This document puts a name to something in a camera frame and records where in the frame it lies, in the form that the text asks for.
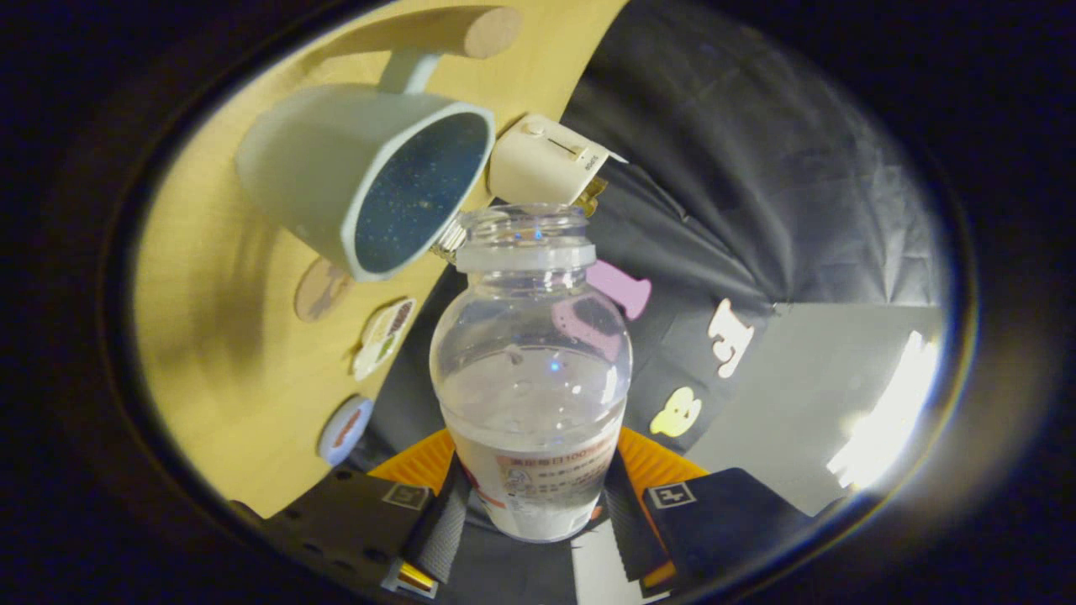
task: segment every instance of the yellow sticker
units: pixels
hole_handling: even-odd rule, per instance
[[[703,402],[695,398],[695,392],[691,386],[681,386],[665,402],[665,409],[657,412],[657,416],[650,421],[650,432],[654,435],[662,433],[669,437],[679,437],[695,424],[700,411]]]

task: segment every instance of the light blue mug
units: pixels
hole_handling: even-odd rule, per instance
[[[428,250],[493,149],[492,112],[424,92],[439,57],[396,50],[377,86],[300,90],[237,153],[254,202],[356,281],[388,279]]]

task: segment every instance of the wooden board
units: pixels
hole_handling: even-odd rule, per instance
[[[486,59],[445,56],[428,90],[493,110],[498,132],[527,112],[557,118],[625,0],[511,0],[523,26]],[[374,83],[388,53],[334,57],[311,52],[395,15],[467,2],[402,0],[313,41],[245,87],[198,129],[153,200],[134,268],[133,311],[152,403],[180,451],[220,494],[263,517],[293,502],[327,472],[315,447],[329,414],[351,394],[376,398],[391,363],[363,382],[344,356],[378,307],[425,301],[444,269],[433,254],[387,282],[360,283],[316,323],[293,300],[317,255],[269,223],[244,196],[233,156],[255,117],[297,89]],[[464,209],[487,205],[484,179]],[[391,406],[393,402],[378,402]]]

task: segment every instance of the sticker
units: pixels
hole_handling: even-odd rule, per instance
[[[727,298],[718,305],[718,310],[710,320],[706,334],[710,338],[720,338],[713,343],[713,355],[723,362],[718,367],[718,376],[728,378],[736,371],[744,352],[754,338],[754,326],[745,325],[733,313],[733,304]]]
[[[373,374],[399,347],[404,328],[414,313],[416,301],[406,298],[373,314],[363,329],[362,348],[352,358],[355,380]]]
[[[665,402],[665,409],[657,412],[657,416],[650,421],[650,432],[654,435],[661,433],[669,437],[679,437],[695,424],[700,411],[703,402],[695,398],[695,392],[691,386],[681,386],[669,395]]]
[[[659,486],[656,488],[649,488],[648,491],[650,492],[650,500],[653,501],[654,507],[659,509],[698,502],[695,500],[695,494],[691,493],[691,490],[688,489],[688,483]]]
[[[586,269],[586,283],[623,307],[627,321],[635,321],[642,314],[653,289],[650,280],[637,280],[605,261]]]
[[[346,271],[325,258],[317,258],[299,280],[295,291],[295,314],[307,323],[325,319],[353,285],[355,280]]]
[[[388,490],[385,497],[381,498],[383,502],[388,504],[395,504],[396,506],[402,506],[404,508],[411,508],[413,510],[422,510],[422,505],[426,502],[426,494],[429,493],[428,488],[423,488],[421,486],[408,486],[405,483],[396,483]]]
[[[343,462],[366,431],[371,413],[372,400],[362,395],[349,397],[322,430],[317,454],[332,466]]]

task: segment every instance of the orange part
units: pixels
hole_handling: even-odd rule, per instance
[[[381,463],[367,475],[409,486],[426,486],[437,494],[444,484],[444,476],[455,451],[456,445],[452,442],[449,432],[442,428]]]
[[[657,540],[665,548],[662,534],[654,525],[654,520],[650,517],[647,505],[642,502],[647,488],[655,486],[666,486],[668,483],[679,483],[696,477],[709,475],[702,466],[665,448],[653,439],[648,439],[631,428],[620,430],[620,441],[617,444],[621,458],[624,459],[624,467],[627,469],[627,479],[635,490],[635,497],[642,507],[642,513],[647,516],[647,522],[653,530]],[[676,567],[671,561],[667,561],[653,572],[642,578],[642,586],[650,588],[657,586],[676,575]]]

